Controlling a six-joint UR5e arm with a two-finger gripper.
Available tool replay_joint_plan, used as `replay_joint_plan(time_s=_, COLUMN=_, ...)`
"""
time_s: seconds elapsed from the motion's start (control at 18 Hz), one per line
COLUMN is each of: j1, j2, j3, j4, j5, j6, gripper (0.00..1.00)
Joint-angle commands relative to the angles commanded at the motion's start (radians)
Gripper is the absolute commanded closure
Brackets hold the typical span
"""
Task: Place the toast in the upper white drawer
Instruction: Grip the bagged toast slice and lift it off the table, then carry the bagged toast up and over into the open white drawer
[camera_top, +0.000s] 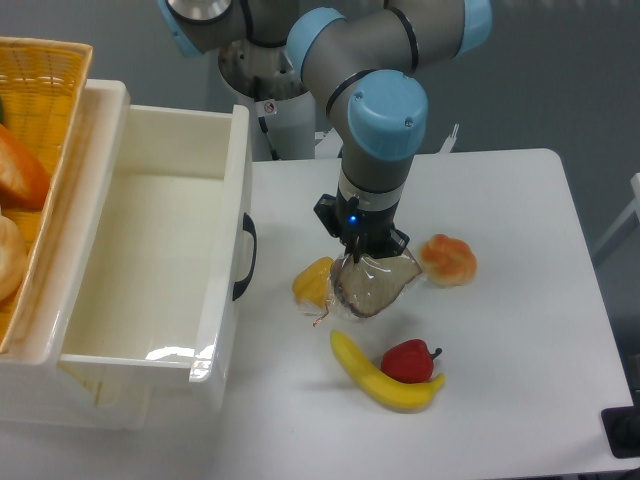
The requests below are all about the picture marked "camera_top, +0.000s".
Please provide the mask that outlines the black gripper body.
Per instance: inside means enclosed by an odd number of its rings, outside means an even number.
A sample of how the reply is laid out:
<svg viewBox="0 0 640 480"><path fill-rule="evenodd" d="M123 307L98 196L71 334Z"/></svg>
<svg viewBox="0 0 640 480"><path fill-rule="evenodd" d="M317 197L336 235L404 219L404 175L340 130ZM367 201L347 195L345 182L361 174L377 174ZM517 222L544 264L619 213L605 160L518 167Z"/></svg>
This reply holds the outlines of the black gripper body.
<svg viewBox="0 0 640 480"><path fill-rule="evenodd" d="M365 210L357 197L346 200L341 193L323 194L314 212L330 236L340 240L345 254L358 263L363 255L375 259L401 255L410 237L397 229L394 215L397 206L385 210Z"/></svg>

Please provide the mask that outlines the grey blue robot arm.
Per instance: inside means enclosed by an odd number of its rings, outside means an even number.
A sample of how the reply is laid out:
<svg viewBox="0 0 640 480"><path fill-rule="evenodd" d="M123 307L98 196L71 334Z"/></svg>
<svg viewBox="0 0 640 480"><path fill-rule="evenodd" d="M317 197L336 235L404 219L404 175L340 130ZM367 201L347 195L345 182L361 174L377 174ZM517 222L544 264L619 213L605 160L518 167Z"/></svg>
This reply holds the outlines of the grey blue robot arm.
<svg viewBox="0 0 640 480"><path fill-rule="evenodd" d="M487 1L386 1L351 21L338 10L302 12L295 1L162 1L186 56L218 52L225 83L269 103L309 94L342 139L337 192L315 213L354 260L404 252L394 216L422 144L428 99L415 73L457 58L490 35Z"/></svg>

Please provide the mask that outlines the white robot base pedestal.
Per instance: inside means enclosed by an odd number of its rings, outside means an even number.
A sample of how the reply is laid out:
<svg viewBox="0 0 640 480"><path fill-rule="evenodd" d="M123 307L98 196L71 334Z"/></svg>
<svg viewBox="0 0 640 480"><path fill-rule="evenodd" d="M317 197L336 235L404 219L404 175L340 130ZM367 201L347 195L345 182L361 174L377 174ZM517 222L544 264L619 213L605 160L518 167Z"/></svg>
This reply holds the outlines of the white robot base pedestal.
<svg viewBox="0 0 640 480"><path fill-rule="evenodd" d="M255 161L314 157L316 103L284 46L235 41L219 50L218 67L237 102L249 110Z"/></svg>

